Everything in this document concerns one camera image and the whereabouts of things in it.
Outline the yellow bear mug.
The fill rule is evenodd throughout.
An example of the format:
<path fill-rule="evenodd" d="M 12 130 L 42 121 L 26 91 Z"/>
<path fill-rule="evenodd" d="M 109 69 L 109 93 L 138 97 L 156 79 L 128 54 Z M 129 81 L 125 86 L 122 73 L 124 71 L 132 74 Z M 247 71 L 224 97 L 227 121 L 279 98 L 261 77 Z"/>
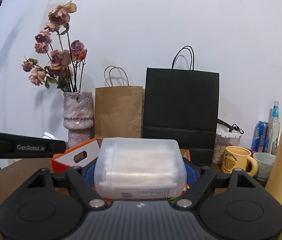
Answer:
<path fill-rule="evenodd" d="M 247 171 L 249 164 L 251 165 L 251 170 L 248 174 L 254 177 L 258 173 L 259 166 L 257 161 L 251 156 L 251 152 L 246 148 L 238 146 L 227 146 L 225 148 L 221 166 L 223 173 L 232 173 L 235 168 L 241 168 Z"/>

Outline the clear snack container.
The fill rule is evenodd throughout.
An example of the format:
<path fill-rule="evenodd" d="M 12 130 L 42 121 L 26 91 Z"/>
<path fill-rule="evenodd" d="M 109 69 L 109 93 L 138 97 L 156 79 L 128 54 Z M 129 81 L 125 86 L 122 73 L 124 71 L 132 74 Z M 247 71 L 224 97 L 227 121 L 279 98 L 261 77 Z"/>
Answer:
<path fill-rule="evenodd" d="M 237 124 L 230 125 L 227 122 L 218 119 L 215 137 L 214 150 L 212 155 L 212 164 L 221 164 L 227 146 L 238 146 L 244 130 Z"/>

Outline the white booklet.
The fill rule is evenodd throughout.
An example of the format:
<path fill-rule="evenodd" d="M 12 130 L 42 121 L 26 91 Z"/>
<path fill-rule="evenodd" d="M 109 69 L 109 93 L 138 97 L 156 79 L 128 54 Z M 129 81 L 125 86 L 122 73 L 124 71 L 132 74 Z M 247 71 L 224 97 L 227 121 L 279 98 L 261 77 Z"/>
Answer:
<path fill-rule="evenodd" d="M 50 139 L 50 140 L 57 140 L 57 138 L 52 135 L 51 133 L 48 133 L 48 132 L 44 132 L 44 135 L 42 137 L 43 139 Z"/>

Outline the pink marbled ceramic vase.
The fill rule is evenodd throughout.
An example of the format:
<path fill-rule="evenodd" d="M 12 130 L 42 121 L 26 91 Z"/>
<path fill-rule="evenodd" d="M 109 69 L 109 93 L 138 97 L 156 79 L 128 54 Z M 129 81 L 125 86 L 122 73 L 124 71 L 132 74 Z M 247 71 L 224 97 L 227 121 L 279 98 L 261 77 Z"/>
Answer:
<path fill-rule="evenodd" d="M 63 126 L 68 130 L 69 148 L 91 139 L 91 128 L 93 125 L 92 92 L 65 92 Z"/>

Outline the black paper bag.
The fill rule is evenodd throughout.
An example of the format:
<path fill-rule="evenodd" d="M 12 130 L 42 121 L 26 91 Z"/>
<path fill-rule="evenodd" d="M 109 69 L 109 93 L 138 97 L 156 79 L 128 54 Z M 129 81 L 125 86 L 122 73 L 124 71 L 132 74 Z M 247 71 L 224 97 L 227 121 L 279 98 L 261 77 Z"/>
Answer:
<path fill-rule="evenodd" d="M 188 70 L 146 70 L 142 137 L 174 139 L 189 150 L 197 166 L 209 166 L 216 138 L 219 106 L 219 74 L 195 70 L 191 46 Z"/>

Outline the brown paper bag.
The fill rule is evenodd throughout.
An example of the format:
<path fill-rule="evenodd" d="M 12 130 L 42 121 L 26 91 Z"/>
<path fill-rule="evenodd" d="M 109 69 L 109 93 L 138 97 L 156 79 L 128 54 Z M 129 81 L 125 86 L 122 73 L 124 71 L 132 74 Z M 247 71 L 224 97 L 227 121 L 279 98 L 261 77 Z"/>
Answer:
<path fill-rule="evenodd" d="M 114 86 L 106 77 L 106 87 L 95 89 L 94 131 L 99 140 L 104 138 L 140 138 L 144 89 L 142 86 Z"/>

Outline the blue soda can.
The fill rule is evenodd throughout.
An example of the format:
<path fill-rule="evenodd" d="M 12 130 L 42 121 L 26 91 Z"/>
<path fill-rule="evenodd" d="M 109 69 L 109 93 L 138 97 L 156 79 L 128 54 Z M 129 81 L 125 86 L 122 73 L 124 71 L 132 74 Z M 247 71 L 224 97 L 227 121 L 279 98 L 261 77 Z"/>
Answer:
<path fill-rule="evenodd" d="M 253 152 L 264 152 L 267 135 L 268 135 L 269 122 L 259 121 L 255 127 L 253 142 L 251 150 Z"/>

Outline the grey ceramic cup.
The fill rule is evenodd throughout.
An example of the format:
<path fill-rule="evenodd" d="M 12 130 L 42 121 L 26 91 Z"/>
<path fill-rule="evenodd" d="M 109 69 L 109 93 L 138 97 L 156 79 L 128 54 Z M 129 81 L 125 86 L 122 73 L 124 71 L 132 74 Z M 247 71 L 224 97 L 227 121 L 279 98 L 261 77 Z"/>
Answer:
<path fill-rule="evenodd" d="M 269 153 L 256 152 L 253 154 L 253 158 L 258 163 L 258 172 L 255 177 L 260 181 L 268 181 L 276 156 Z"/>

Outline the clear glass bottle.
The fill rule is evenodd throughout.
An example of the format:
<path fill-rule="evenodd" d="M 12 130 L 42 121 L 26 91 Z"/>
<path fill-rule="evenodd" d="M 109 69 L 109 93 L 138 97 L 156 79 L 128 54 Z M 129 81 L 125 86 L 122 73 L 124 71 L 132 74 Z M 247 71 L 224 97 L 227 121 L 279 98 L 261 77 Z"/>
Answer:
<path fill-rule="evenodd" d="M 279 133 L 280 133 L 279 102 L 274 101 L 272 118 L 271 118 L 270 124 L 269 124 L 267 153 L 272 152 L 273 142 L 278 140 Z"/>

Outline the dried pink roses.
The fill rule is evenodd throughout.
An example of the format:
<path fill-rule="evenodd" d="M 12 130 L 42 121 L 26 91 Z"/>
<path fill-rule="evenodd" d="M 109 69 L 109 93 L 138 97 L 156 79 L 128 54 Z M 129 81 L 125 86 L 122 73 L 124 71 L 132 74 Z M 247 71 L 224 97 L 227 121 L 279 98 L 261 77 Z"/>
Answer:
<path fill-rule="evenodd" d="M 77 11 L 72 1 L 57 5 L 48 14 L 48 22 L 35 36 L 34 50 L 47 55 L 48 63 L 40 65 L 37 59 L 26 58 L 22 63 L 29 81 L 47 89 L 54 83 L 64 93 L 79 94 L 88 50 L 80 40 L 70 40 L 71 14 Z"/>

